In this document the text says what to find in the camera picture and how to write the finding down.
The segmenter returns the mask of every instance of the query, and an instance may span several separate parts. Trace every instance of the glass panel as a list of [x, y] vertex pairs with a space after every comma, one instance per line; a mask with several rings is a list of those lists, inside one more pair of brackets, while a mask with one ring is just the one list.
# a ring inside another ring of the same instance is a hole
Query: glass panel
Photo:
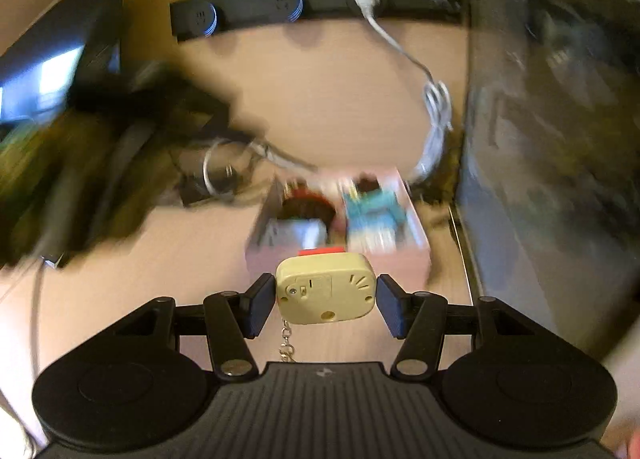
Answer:
[[640, 0], [470, 0], [482, 289], [588, 349], [640, 282]]

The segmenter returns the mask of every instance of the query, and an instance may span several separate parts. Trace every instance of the ribbed black plate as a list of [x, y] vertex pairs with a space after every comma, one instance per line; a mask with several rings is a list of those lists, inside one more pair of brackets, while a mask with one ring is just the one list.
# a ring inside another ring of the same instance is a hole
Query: ribbed black plate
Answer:
[[[89, 458], [53, 444], [43, 458]], [[612, 457], [595, 442], [516, 451], [469, 434], [430, 389], [389, 378], [379, 363], [270, 363], [255, 381], [220, 388], [193, 426], [122, 459], [499, 459]]]

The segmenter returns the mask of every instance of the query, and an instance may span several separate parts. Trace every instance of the electrical outlet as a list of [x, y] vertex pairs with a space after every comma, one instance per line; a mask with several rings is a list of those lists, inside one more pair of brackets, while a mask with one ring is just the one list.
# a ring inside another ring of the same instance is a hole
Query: electrical outlet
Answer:
[[216, 8], [206, 0], [194, 0], [187, 22], [194, 36], [210, 36], [218, 25]]
[[294, 22], [302, 13], [302, 0], [266, 0], [271, 7], [270, 20], [274, 22]]

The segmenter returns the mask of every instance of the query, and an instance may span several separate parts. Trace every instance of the power strip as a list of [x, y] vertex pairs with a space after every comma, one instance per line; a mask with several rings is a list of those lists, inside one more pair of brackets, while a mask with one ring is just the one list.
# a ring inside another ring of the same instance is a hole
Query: power strip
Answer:
[[[178, 42], [299, 18], [356, 18], [353, 0], [179, 0], [170, 5]], [[463, 0], [380, 0], [378, 16], [462, 23]]]

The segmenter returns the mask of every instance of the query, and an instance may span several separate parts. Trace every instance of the cardboard box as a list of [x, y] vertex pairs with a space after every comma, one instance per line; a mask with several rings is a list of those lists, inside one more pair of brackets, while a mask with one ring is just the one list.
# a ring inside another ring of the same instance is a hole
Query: cardboard box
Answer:
[[[338, 203], [341, 200], [338, 183], [351, 180], [363, 173], [375, 175], [382, 188], [392, 188], [399, 204], [406, 211], [406, 222], [401, 229], [396, 251], [364, 255], [371, 263], [376, 275], [382, 273], [391, 275], [406, 291], [424, 290], [431, 268], [431, 248], [397, 169], [341, 169], [302, 177], [310, 187], [318, 186], [327, 198]], [[261, 273], [275, 274], [280, 262], [298, 254], [300, 248], [296, 246], [260, 245], [267, 223], [276, 217], [281, 208], [283, 183], [294, 177], [295, 174], [283, 172], [274, 179], [257, 216], [244, 252], [251, 280], [255, 280]]]

